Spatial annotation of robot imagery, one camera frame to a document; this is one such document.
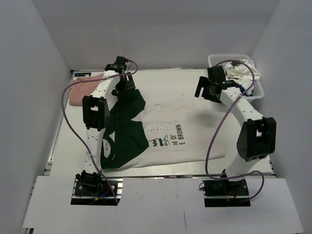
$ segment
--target plastic basket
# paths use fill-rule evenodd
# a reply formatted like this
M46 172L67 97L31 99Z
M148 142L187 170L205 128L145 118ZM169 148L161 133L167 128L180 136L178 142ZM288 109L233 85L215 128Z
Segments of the plastic basket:
M228 59L248 59L248 61L251 61L250 57L248 55L240 55L240 54L223 54L223 55L209 55L208 56L208 64L209 67L215 66L217 63L222 62L224 60ZM256 80L254 84L254 88L252 90L252 96L251 97L245 97L246 100L249 102L264 97L264 92L262 85L260 83L260 80Z

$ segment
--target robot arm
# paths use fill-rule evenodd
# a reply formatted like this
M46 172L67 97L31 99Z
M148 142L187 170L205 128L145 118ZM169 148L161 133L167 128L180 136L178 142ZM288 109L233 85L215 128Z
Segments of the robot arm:
M106 66L103 78L124 74L127 62L124 57L117 57L113 64ZM117 76L102 81L90 96L85 96L82 100L83 122L87 128L87 145L98 166L100 166L102 139L110 120L109 111L112 108L108 105L107 100L113 98L112 93L123 89L135 89L130 75ZM90 173L96 171L89 155L86 157L84 170Z
M221 91L220 101L230 107L240 94L239 88L227 88ZM242 129L237 141L238 153L225 169L226 177L247 174L260 159L275 149L276 122L273 118L265 118L245 98L236 103L232 113Z
M213 202L205 199L207 206L218 206L214 198L216 196L237 197L249 194L244 177L233 176L247 174L259 160L274 152L276 122L271 117L265 118L244 97L239 97L239 86L233 80L226 80L222 66L208 68L208 76L209 78L200 77L195 97L199 97L203 89L201 96L204 99L224 103L229 108L235 103L231 111L241 126L236 144L237 155L229 167L223 170L222 179L203 182L205 196L214 199Z

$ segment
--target t-shirt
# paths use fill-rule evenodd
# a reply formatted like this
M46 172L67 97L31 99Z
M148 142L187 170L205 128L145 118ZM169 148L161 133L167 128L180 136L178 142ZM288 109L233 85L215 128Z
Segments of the t-shirt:
M205 160L216 129L216 117L205 103L160 104L145 109L138 106L130 115L123 114L128 120L115 126L115 131L106 129L101 155L106 163L101 163L102 168L126 169ZM111 117L117 112L115 107ZM210 159L224 155L225 147L217 137Z

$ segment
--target white wall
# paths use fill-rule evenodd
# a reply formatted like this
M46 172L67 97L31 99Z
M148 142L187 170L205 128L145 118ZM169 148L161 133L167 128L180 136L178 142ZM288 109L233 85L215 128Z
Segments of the white wall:
M20 233L70 71L31 0L0 7L0 233Z
M207 56L249 55L278 0L33 0L70 69L117 55L140 68L205 68Z
M312 1L281 0L252 58L265 92L259 110L277 122L273 166L286 178L308 234L312 233L311 57Z

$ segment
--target printed graphic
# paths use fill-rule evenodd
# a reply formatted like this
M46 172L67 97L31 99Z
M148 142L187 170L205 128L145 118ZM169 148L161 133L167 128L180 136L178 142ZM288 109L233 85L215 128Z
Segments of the printed graphic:
M170 140L173 145L184 145L184 135L181 124L175 125L176 135L170 135Z
M164 139L156 138L153 140L149 140L149 142L152 143L152 145L150 145L150 146L169 146L170 145L167 134L164 137Z

